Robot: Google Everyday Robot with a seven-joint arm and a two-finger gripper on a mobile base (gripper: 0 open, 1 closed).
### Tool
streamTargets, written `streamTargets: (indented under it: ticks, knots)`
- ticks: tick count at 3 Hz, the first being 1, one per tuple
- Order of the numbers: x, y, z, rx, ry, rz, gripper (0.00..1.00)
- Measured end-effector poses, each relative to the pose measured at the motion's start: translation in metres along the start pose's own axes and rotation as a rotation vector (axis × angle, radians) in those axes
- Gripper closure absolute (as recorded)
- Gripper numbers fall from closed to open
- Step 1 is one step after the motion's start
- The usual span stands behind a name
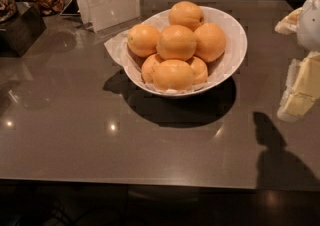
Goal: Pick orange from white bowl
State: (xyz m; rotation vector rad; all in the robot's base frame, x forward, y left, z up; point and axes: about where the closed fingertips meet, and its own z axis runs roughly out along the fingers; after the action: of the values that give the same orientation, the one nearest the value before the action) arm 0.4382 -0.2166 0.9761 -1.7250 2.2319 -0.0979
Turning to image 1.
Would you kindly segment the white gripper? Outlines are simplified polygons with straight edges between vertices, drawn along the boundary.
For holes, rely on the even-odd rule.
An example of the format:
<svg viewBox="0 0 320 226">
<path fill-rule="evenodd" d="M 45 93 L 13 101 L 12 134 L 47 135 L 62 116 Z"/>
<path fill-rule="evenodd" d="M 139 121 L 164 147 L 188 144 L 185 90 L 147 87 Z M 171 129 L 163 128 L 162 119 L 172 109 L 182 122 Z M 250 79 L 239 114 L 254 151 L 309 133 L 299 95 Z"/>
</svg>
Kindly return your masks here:
<svg viewBox="0 0 320 226">
<path fill-rule="evenodd" d="M 320 50 L 320 0 L 306 0 L 275 26 L 275 31 L 289 35 L 297 32 L 300 45 L 309 51 Z M 277 111 L 279 119 L 295 122 L 320 99 L 320 52 L 310 52 L 302 61 L 289 65 L 286 90 Z"/>
</svg>

